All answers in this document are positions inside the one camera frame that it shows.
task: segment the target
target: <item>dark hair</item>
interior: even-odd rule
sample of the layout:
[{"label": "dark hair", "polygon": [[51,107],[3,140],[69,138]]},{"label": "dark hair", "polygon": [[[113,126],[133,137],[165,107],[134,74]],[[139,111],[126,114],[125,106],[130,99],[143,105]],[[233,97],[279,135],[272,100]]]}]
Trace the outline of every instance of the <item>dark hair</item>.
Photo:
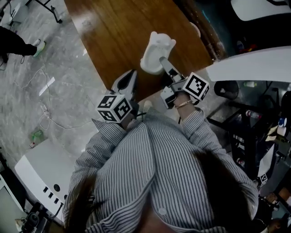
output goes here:
[{"label": "dark hair", "polygon": [[250,231],[251,217],[240,184],[213,153],[198,153],[195,156],[204,173],[215,224],[229,233]]},{"label": "dark hair", "polygon": [[81,233],[86,230],[89,216],[101,205],[101,203],[94,205],[89,202],[95,183],[96,176],[88,176],[72,190],[70,194],[72,201],[69,204],[63,228],[65,233]]},{"label": "dark hair", "polygon": [[[195,157],[199,160],[204,173],[216,226],[224,227],[229,233],[249,231],[251,217],[239,183],[213,153],[197,153]],[[95,180],[96,177],[89,177],[74,188],[72,194],[76,198],[69,206],[69,214],[64,225],[66,233],[85,231],[89,216],[100,206],[100,203],[97,205],[88,203],[95,187]]]}]

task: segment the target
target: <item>black pants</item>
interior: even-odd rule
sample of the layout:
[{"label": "black pants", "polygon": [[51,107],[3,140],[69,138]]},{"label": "black pants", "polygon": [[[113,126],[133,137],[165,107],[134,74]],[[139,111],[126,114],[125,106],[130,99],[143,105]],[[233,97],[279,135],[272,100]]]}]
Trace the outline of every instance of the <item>black pants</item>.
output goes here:
[{"label": "black pants", "polygon": [[30,56],[36,53],[36,47],[27,45],[19,35],[0,26],[0,56],[5,63],[8,61],[7,53]]}]

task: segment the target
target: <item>shirt sleeve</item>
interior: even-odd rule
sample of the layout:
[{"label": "shirt sleeve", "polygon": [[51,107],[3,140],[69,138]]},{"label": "shirt sleeve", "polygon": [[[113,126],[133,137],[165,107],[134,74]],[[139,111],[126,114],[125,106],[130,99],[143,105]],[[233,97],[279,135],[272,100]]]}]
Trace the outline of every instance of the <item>shirt sleeve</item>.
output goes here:
[{"label": "shirt sleeve", "polygon": [[126,131],[115,123],[93,120],[99,133],[95,134],[85,147],[85,151],[76,160],[69,192],[84,176],[96,174],[111,157],[115,147],[126,135]]},{"label": "shirt sleeve", "polygon": [[221,147],[215,133],[210,129],[209,123],[202,110],[197,109],[197,111],[194,111],[184,120],[184,131],[191,144],[217,155],[225,167],[232,173],[236,181],[243,188],[253,219],[259,204],[258,190],[253,181],[235,164],[232,157],[226,153],[225,149]]}]

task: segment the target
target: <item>green object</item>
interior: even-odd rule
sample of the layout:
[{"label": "green object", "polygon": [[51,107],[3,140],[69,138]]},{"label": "green object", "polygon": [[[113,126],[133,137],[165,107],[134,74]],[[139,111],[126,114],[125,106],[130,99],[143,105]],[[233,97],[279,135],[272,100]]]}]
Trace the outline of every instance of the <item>green object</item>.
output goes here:
[{"label": "green object", "polygon": [[31,140],[35,144],[39,144],[39,143],[43,142],[45,140],[43,132],[41,130],[34,132],[31,135]]}]

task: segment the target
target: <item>hand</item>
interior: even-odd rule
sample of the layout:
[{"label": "hand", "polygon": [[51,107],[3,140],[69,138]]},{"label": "hand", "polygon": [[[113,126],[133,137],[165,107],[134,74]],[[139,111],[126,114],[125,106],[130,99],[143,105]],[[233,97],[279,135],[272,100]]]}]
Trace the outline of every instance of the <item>hand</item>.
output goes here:
[{"label": "hand", "polygon": [[179,92],[177,98],[174,100],[174,105],[179,106],[180,104],[189,101],[190,96],[185,92]]}]

